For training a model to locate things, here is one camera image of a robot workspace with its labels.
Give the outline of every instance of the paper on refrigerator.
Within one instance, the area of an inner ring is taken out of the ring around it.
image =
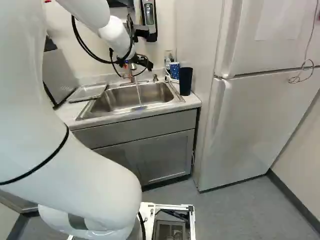
[[[264,0],[254,40],[296,40],[302,28],[306,2]]]

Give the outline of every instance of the black cup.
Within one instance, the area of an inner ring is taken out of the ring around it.
[[[179,70],[179,85],[180,85],[180,95],[189,96],[191,92],[192,83],[192,67],[181,67]]]

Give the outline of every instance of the cabinet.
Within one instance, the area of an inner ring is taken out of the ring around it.
[[[191,173],[195,130],[146,138],[94,151],[132,171],[142,185]]]
[[[133,172],[141,185],[191,173],[197,109],[94,126],[72,133]]]

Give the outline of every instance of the stainless steel sink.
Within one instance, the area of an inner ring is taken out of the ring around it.
[[[183,103],[183,98],[176,89],[165,82],[140,83],[119,86],[110,85],[96,100],[91,100],[81,111],[76,120],[91,119],[108,115],[128,113],[150,108]]]

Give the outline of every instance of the blue mug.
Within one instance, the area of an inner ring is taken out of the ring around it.
[[[179,80],[179,70],[180,70],[180,63],[179,62],[171,62],[170,63],[170,72],[171,77],[175,80]]]

